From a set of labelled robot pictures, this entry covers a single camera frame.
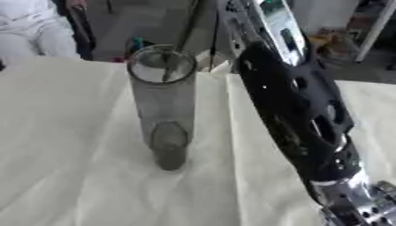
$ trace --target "silver metal part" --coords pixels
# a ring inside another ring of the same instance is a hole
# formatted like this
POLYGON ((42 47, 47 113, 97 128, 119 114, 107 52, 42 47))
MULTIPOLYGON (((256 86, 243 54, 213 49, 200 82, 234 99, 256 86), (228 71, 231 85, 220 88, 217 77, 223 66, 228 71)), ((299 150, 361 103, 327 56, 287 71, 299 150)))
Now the silver metal part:
POLYGON ((369 185, 362 170, 342 182, 312 183, 324 208, 326 226, 396 225, 396 187, 387 182, 369 185))
POLYGON ((305 37, 285 0, 218 0, 232 51, 239 56, 254 41, 264 42, 287 64, 305 60, 305 37))

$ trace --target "glass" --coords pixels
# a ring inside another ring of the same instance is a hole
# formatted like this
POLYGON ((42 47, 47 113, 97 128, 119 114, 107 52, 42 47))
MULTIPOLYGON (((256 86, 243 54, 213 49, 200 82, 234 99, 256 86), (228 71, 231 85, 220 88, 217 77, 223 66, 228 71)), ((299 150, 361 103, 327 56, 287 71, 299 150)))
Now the glass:
POLYGON ((141 49, 128 63, 143 138, 163 170, 178 170, 187 160, 196 67, 193 56, 175 52, 171 45, 141 49))

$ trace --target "prosthetic hand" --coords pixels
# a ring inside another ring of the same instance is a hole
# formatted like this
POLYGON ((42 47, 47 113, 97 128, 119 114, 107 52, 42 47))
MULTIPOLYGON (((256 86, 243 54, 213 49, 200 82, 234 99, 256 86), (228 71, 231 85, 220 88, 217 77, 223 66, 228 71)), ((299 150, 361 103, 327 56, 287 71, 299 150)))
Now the prosthetic hand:
POLYGON ((396 224, 396 187, 371 184, 340 92, 282 0, 218 0, 250 98, 325 225, 396 224))

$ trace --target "robotic hand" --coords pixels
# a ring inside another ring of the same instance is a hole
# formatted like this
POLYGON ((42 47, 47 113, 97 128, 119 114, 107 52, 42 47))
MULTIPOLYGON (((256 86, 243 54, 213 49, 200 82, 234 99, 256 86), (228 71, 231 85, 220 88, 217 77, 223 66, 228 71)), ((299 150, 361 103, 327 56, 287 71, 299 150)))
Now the robotic hand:
POLYGON ((261 119, 325 225, 396 224, 396 187, 371 184, 348 136, 354 122, 284 0, 217 0, 261 119))

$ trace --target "table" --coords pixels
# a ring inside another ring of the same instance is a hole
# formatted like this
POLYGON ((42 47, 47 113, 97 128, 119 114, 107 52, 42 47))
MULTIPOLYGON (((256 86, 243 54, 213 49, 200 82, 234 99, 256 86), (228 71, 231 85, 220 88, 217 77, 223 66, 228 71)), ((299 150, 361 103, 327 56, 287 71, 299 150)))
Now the table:
MULTIPOLYGON (((367 171, 396 182, 396 87, 339 85, 367 171)), ((167 173, 142 141, 123 64, 37 57, 7 68, 0 225, 320 225, 237 75, 199 73, 196 104, 189 163, 167 173)))

